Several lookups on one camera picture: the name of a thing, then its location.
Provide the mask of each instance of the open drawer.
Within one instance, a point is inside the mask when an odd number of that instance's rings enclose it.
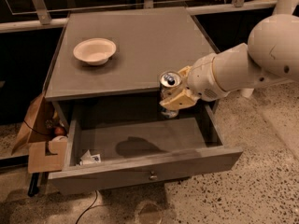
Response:
[[[79,165],[87,151],[101,162]],[[225,147],[208,104],[165,119],[159,93],[76,101],[64,169],[49,174],[62,194],[112,189],[230,170],[241,148]]]

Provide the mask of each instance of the bowl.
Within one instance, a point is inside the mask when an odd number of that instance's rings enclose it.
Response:
[[[87,64],[100,65],[106,63],[115,51],[114,42],[104,38],[94,38],[77,44],[74,48],[74,56]]]

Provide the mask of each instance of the drawer handle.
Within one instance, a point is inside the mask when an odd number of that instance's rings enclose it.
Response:
[[[155,181],[157,179],[158,179],[158,176],[155,174],[155,172],[151,171],[150,176],[149,176],[149,180],[150,181]]]

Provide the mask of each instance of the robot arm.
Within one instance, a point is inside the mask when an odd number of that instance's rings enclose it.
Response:
[[[254,27],[247,45],[209,54],[178,76],[179,84],[170,85],[174,89],[160,102],[168,110],[193,106],[198,99],[214,101],[239,89],[299,81],[299,18],[271,16]]]

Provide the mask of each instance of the floor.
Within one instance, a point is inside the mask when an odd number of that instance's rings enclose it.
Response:
[[[226,145],[244,150],[231,171],[69,196],[43,176],[29,198],[26,167],[1,170],[0,223],[299,224],[298,84],[232,92],[216,120]],[[18,127],[0,127],[1,156]]]

